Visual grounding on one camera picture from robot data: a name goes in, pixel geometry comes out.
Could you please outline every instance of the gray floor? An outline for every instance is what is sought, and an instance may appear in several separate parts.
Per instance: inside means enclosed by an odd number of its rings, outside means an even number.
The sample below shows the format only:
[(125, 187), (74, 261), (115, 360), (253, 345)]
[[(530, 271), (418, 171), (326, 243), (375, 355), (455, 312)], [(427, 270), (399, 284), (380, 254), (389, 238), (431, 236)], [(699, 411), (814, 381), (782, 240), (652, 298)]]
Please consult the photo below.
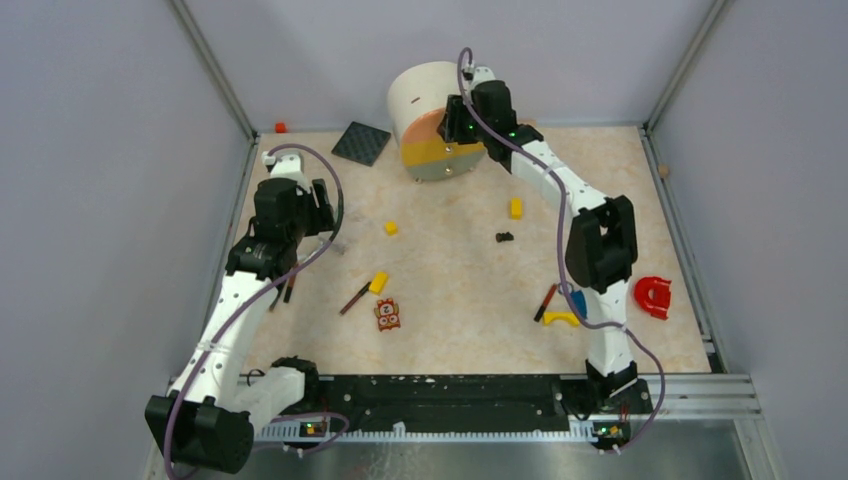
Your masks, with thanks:
[(731, 422), (657, 423), (621, 457), (583, 444), (347, 444), (298, 460), (256, 452), (235, 477), (198, 479), (747, 479)]

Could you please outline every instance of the cylindrical container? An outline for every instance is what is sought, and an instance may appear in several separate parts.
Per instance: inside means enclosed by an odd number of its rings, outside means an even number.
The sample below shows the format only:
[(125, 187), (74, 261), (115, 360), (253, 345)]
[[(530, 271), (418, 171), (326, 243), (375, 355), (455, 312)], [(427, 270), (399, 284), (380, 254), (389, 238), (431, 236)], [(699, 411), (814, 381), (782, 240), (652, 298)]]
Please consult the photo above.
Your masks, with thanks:
[(407, 171), (416, 180), (442, 180), (472, 170), (482, 144), (445, 143), (436, 132), (448, 95), (458, 95), (456, 64), (430, 62), (403, 72), (389, 87), (389, 116)]

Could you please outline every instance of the blue object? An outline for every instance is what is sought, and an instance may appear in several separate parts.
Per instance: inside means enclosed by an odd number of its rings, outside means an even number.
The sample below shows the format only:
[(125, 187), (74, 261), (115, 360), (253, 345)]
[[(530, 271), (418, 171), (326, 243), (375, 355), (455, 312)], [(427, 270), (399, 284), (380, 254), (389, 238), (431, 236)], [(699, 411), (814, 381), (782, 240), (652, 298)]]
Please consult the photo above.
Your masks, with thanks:
[(583, 292), (578, 290), (576, 292), (571, 292), (571, 299), (574, 300), (574, 306), (577, 307), (577, 312), (581, 317), (586, 318), (586, 296), (583, 295)]

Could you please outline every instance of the black textured mat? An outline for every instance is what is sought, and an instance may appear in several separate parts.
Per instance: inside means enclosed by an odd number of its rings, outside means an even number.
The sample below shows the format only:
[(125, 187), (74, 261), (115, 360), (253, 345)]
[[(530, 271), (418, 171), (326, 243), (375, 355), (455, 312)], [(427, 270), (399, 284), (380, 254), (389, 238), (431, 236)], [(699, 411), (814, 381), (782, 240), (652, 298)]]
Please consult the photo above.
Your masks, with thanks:
[(391, 136), (389, 132), (351, 122), (342, 134), (342, 138), (333, 147), (333, 155), (370, 167), (374, 165)]

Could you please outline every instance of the table surface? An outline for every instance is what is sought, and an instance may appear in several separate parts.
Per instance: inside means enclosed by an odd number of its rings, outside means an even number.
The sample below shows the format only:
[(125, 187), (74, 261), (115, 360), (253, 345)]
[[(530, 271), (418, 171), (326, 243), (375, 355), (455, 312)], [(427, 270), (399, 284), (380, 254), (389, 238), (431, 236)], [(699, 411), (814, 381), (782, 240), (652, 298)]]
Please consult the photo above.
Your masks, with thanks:
[[(628, 298), (628, 327), (667, 372), (708, 372), (701, 334), (665, 217), (635, 127), (540, 128), (558, 156), (587, 182), (611, 196), (627, 195), (636, 213), (639, 259), (631, 283), (656, 275), (671, 280), (667, 321)], [(374, 166), (330, 154), (341, 132), (265, 134), (247, 190), (236, 238), (254, 215), (256, 185), (268, 178), (261, 152), (281, 143), (311, 146), (328, 158), (345, 192), (345, 216), (329, 250), (301, 272), (290, 303), (263, 319), (245, 368), (267, 368), (298, 355), (322, 374), (529, 374), (585, 370), (587, 332), (565, 322), (533, 321), (557, 281), (556, 211), (523, 181), (483, 158), (473, 172), (445, 181), (414, 183), (391, 139)], [(332, 178), (304, 154), (310, 179)], [(511, 220), (509, 201), (520, 197), (524, 217)], [(388, 236), (383, 225), (399, 232)], [(496, 243), (509, 231), (515, 241)], [(319, 244), (307, 238), (299, 252)], [(380, 332), (377, 296), (368, 293), (344, 316), (341, 307), (377, 271), (389, 274), (380, 298), (400, 308), (401, 328)], [(556, 296), (548, 311), (568, 311)], [(655, 372), (631, 347), (640, 372)]]

